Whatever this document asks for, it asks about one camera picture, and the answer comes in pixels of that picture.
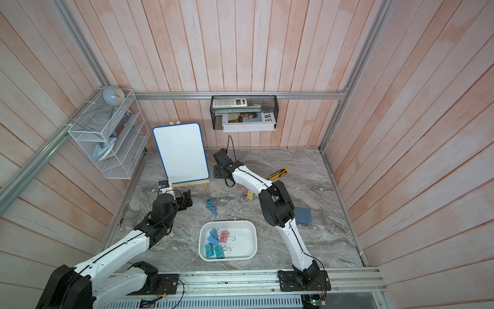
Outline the small blue binder clip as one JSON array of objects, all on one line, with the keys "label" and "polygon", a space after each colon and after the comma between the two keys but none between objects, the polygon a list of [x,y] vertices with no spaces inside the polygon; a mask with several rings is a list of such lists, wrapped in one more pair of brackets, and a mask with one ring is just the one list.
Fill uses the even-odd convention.
[{"label": "small blue binder clip", "polygon": [[218,246],[219,245],[219,240],[216,239],[215,237],[213,236],[209,236],[208,237],[208,242],[213,245],[213,246]]}]

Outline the large teal binder clip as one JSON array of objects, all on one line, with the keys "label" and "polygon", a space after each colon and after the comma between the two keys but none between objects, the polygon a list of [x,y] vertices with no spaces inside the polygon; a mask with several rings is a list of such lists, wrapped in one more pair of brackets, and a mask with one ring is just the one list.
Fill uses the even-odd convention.
[{"label": "large teal binder clip", "polygon": [[214,247],[214,252],[217,259],[225,258],[225,254],[231,251],[232,249],[230,247],[224,245],[218,245]]}]

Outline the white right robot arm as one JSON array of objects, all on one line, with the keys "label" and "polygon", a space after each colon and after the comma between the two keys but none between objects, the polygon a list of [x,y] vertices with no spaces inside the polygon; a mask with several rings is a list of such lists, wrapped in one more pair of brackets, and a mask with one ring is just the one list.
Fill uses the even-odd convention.
[{"label": "white right robot arm", "polygon": [[216,161],[214,178],[240,184],[258,196],[262,215],[275,227],[292,258],[293,271],[305,285],[315,281],[322,270],[322,263],[308,251],[297,227],[295,206],[281,181],[265,179],[247,168],[242,162],[233,161],[226,149],[213,154]]}]

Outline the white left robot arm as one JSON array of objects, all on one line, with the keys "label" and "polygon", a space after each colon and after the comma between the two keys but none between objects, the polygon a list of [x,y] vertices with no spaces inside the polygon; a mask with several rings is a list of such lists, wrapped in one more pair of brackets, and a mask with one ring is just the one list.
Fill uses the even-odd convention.
[{"label": "white left robot arm", "polygon": [[153,202],[152,210],[119,242],[74,267],[62,265],[51,274],[38,308],[104,308],[135,292],[151,294],[176,289],[177,281],[163,284],[158,269],[148,262],[120,267],[152,248],[171,233],[178,212],[193,205],[190,191],[168,189]]}]

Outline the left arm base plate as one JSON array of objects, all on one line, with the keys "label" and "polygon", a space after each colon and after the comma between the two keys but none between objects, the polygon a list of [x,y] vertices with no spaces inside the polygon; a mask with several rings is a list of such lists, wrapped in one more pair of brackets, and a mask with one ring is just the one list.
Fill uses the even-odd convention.
[{"label": "left arm base plate", "polygon": [[178,288],[178,274],[152,274],[140,290],[132,292],[131,295],[175,295]]}]

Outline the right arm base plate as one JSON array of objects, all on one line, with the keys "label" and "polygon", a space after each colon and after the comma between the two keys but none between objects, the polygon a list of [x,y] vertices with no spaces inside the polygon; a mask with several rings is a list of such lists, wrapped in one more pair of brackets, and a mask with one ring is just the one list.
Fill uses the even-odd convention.
[{"label": "right arm base plate", "polygon": [[329,282],[327,272],[321,270],[317,277],[311,282],[305,279],[302,274],[292,270],[284,271],[279,270],[277,272],[279,280],[280,290],[282,292],[301,292],[301,291],[314,291],[314,292],[329,292],[331,291],[331,284]]}]

